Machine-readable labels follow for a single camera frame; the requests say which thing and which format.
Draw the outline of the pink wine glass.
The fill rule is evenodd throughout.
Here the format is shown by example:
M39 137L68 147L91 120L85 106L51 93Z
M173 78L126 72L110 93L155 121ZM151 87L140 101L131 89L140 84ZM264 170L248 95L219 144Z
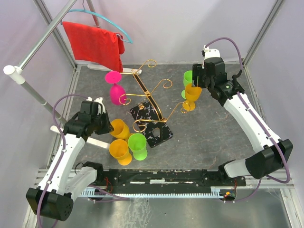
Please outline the pink wine glass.
M124 88L118 84L121 79L122 75L117 71L111 71L105 75L105 81L112 84L110 89L110 98L114 105L125 104L127 99Z

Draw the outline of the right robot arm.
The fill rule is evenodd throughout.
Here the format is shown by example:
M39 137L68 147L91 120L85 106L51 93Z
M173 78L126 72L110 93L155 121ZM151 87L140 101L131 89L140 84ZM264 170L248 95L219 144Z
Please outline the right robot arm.
M238 82L241 72L228 79L222 58L211 57L202 64L193 64L192 80L196 87L206 88L237 121L248 137L254 155L224 163L217 174L218 182L227 186L235 177L250 175L255 179L268 177L279 169L285 169L286 180L290 181L287 161L293 149L289 139L282 140L271 130L250 103L244 88Z

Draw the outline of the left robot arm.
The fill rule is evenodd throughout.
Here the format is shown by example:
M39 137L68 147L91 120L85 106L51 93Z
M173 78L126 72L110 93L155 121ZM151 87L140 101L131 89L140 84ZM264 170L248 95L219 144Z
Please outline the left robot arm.
M81 171L68 179L73 164L93 134L113 131L103 98L87 99L64 126L64 139L45 177L36 188L29 188L26 199L34 214L65 221L70 216L75 199L92 183L101 185L105 180L103 166L87 161Z

